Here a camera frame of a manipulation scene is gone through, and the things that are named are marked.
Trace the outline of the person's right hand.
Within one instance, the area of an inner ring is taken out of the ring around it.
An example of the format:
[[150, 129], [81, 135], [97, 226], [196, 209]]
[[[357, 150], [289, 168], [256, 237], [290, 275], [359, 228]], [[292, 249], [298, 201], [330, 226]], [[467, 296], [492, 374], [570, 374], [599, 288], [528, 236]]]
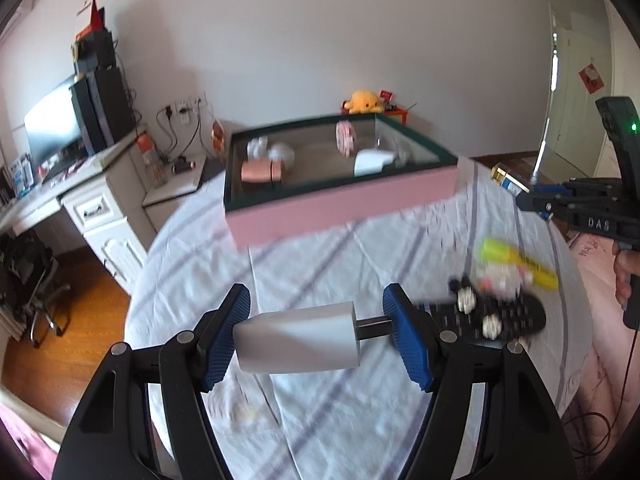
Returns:
[[612, 253], [614, 255], [615, 297], [618, 303], [624, 306], [632, 293], [630, 278], [640, 273], [640, 254], [622, 249], [617, 243], [613, 244]]

